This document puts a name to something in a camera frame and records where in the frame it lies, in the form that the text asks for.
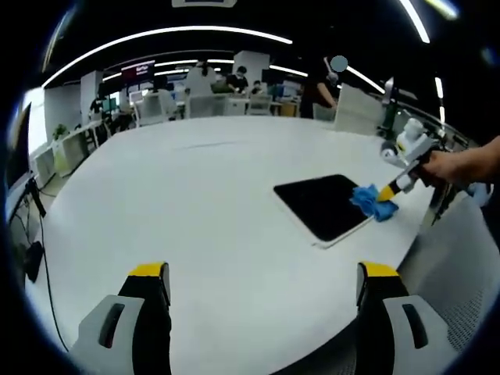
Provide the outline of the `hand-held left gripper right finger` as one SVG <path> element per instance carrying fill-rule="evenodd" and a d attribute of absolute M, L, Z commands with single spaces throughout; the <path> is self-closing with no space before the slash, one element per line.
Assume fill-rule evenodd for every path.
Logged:
<path fill-rule="evenodd" d="M 357 374 L 442 374 L 458 356 L 448 324 L 390 266 L 358 263 L 356 306 Z"/>

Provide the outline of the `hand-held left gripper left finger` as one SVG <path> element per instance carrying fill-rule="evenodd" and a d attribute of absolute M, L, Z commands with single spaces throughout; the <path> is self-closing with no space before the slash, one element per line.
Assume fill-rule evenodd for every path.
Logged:
<path fill-rule="evenodd" d="M 169 265 L 141 264 L 82 319 L 70 356 L 85 374 L 170 374 L 171 328 Z"/>

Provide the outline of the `person's right hand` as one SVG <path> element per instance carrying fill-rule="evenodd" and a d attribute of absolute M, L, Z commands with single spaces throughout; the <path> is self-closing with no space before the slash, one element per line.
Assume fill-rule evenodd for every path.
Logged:
<path fill-rule="evenodd" d="M 421 163 L 418 174 L 426 186 L 462 184 L 469 180 L 467 169 L 465 152 L 432 151 Z"/>

